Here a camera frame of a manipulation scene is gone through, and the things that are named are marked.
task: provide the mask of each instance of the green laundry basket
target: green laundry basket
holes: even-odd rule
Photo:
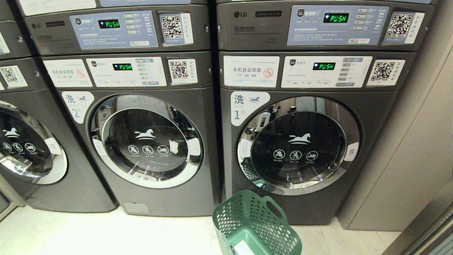
[[[240,191],[212,214],[224,255],[300,255],[302,242],[269,196]]]

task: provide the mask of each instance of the stacked washer dryer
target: stacked washer dryer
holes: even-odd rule
[[[220,196],[207,1],[20,2],[39,14],[25,22],[124,210],[212,214]]]
[[[19,9],[2,1],[0,13],[18,18]],[[22,21],[0,22],[0,174],[33,208],[111,211],[116,203],[34,52]]]
[[[217,0],[226,196],[329,224],[372,149],[432,0]]]

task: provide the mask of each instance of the digital display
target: digital display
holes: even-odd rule
[[[334,70],[335,63],[314,63],[313,70]]]
[[[326,13],[324,14],[324,23],[346,23],[349,13]]]
[[[132,70],[131,64],[113,64],[113,69],[115,71],[129,71]]]
[[[107,28],[119,28],[120,23],[118,20],[98,20],[99,27],[101,29],[107,29]]]

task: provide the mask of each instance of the red prohibition sign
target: red prohibition sign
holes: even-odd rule
[[[80,69],[77,69],[76,74],[81,79],[85,78],[85,73]]]
[[[266,69],[264,69],[263,74],[264,74],[264,77],[270,78],[270,77],[272,77],[272,75],[274,75],[274,71],[272,70],[272,68],[266,68]]]

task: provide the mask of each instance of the tile floor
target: tile floor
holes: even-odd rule
[[[379,255],[400,232],[293,226],[303,255]],[[166,218],[16,208],[0,222],[1,255],[221,255],[211,217]]]

